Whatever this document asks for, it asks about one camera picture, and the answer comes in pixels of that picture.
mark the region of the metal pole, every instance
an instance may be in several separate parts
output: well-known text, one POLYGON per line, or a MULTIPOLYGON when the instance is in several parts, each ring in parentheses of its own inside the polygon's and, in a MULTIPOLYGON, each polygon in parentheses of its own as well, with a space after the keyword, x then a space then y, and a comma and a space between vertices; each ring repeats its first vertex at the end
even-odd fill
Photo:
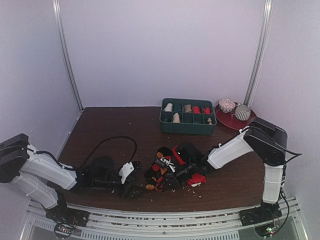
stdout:
POLYGON ((264 51, 266 49, 266 40, 269 33, 272 5, 273 5, 273 0, 265 0, 258 48, 255 55, 250 82, 249 82, 248 89, 246 91, 246 95, 243 102, 243 104, 245 105, 249 105, 250 100, 255 94, 255 87, 258 81, 258 73, 261 65, 261 60, 262 60, 264 51))
POLYGON ((54 11, 56 25, 57 25, 57 28, 59 31, 65 68, 66 68, 68 78, 69 78, 69 81, 71 84, 71 89, 72 89, 73 95, 75 97, 77 106, 81 112, 84 109, 84 107, 83 107, 81 99, 80 99, 79 91, 78 91, 77 84, 75 81, 74 72, 71 67, 71 62, 70 62, 70 57, 69 57, 67 42, 66 42, 66 37, 65 37, 64 25, 62 22, 62 15, 61 15, 61 11, 60 11, 60 0, 53 0, 53 11, 54 11))

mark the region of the black and white striped cup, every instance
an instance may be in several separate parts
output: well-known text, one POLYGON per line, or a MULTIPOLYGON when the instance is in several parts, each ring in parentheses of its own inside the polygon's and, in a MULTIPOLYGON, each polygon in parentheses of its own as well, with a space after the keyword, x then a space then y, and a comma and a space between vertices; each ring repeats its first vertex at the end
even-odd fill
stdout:
POLYGON ((251 110, 247 105, 239 104, 235 109, 235 117, 240 121, 247 121, 250 118, 251 110))

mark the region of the red plate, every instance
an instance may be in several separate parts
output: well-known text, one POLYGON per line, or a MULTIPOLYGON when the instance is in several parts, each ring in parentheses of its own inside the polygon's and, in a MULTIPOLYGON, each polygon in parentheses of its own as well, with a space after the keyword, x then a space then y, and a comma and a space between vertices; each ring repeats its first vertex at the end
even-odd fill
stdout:
POLYGON ((235 116, 236 109, 233 109, 231 112, 225 113, 221 110, 219 105, 215 107, 215 116, 216 118, 225 126, 228 128, 234 129, 234 130, 240 130, 243 129, 245 126, 249 125, 250 120, 257 115, 253 110, 251 110, 250 118, 247 121, 240 121, 235 116))

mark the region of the green compartment tray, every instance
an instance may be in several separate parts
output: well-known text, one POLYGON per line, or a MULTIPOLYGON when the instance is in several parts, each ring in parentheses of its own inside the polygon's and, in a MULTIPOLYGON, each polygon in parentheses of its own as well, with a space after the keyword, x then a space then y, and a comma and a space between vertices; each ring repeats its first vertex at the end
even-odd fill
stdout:
POLYGON ((217 124, 217 119, 210 101, 165 98, 162 100, 160 123, 161 131, 164 133, 211 135, 217 124), (164 111, 168 103, 173 104, 173 111, 164 111), (188 104, 191 104, 192 113, 183 112, 184 106, 188 104), (181 110, 175 112, 175 106, 181 106, 181 110), (194 106, 199 107, 201 113, 193 113, 194 106), (204 108, 210 108, 210 114, 204 114, 204 108), (175 113, 179 114, 180 123, 173 122, 175 113), (212 119, 212 125, 208 124, 208 118, 212 119))

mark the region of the brown wooden table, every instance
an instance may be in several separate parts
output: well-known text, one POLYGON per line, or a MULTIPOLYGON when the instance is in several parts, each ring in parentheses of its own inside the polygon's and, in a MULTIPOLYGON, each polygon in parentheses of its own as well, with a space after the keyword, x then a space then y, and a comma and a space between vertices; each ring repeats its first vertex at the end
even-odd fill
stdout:
MULTIPOLYGON (((210 136, 163 133, 160 130, 159 113, 159 107, 88 107, 78 120, 59 160, 64 164, 80 166, 102 139, 118 135, 130 136, 138 144, 133 160, 139 160, 143 165, 137 181, 140 185, 145 183, 144 171, 151 166, 159 147, 173 148, 181 142, 189 141, 206 152, 213 145, 224 143, 237 134, 220 123, 210 136)), ((93 157, 107 155, 119 168, 129 160, 133 149, 129 140, 114 139, 104 143, 93 157)), ((193 212, 228 209, 260 203, 264 169, 259 157, 251 152, 216 170, 207 177, 207 183, 198 187, 184 185, 175 192, 146 191, 140 197, 128 200, 102 190, 86 190, 82 194, 64 193, 67 201, 73 204, 123 211, 193 212)))

